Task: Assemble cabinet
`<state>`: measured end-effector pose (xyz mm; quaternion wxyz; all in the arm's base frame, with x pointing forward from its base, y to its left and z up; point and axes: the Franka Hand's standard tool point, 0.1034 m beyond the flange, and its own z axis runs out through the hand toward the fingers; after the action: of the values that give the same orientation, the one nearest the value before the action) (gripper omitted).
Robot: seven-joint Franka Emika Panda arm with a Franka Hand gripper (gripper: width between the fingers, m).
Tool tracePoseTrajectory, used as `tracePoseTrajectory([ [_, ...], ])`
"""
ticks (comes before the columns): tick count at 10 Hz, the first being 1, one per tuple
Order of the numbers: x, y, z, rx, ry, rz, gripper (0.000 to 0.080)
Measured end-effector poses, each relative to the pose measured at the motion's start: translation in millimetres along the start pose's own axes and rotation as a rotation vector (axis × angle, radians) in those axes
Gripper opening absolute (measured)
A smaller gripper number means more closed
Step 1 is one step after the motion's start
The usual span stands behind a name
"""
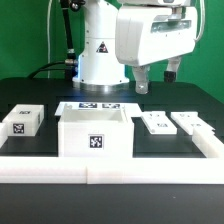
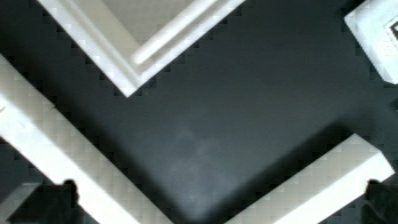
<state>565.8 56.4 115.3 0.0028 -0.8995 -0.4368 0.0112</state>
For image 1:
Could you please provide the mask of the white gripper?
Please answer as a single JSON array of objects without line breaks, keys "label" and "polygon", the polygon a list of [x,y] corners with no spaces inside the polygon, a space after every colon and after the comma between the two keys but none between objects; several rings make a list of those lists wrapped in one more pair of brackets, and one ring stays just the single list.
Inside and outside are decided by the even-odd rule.
[{"label": "white gripper", "polygon": [[138,94],[148,93],[148,64],[170,58],[164,81],[176,81],[180,55],[194,50],[196,29],[197,11],[194,7],[186,7],[180,19],[173,19],[172,9],[168,7],[120,8],[116,21],[115,54],[121,64],[137,66],[132,72]]}]

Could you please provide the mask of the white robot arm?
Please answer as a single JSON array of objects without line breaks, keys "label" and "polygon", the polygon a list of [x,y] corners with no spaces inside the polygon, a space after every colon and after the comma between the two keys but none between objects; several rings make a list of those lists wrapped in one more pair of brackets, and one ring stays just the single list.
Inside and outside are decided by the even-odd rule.
[{"label": "white robot arm", "polygon": [[[68,46],[67,62],[73,86],[110,92],[128,83],[124,67],[130,66],[135,91],[149,89],[150,65],[166,60],[164,80],[176,79],[181,57],[194,50],[197,10],[192,0],[59,0]],[[85,45],[76,55],[69,12],[84,11]]]}]

